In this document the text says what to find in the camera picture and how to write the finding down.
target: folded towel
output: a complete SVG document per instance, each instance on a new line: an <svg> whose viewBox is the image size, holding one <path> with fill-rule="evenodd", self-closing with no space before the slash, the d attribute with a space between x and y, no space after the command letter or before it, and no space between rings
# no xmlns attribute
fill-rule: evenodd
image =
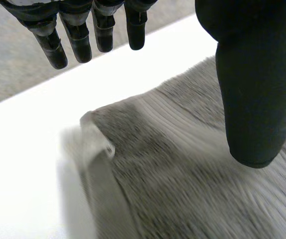
<svg viewBox="0 0 286 239"><path fill-rule="evenodd" d="M286 239L286 144L263 169L232 158L214 58L81 127L81 151L105 136L78 167L98 239Z"/></svg>

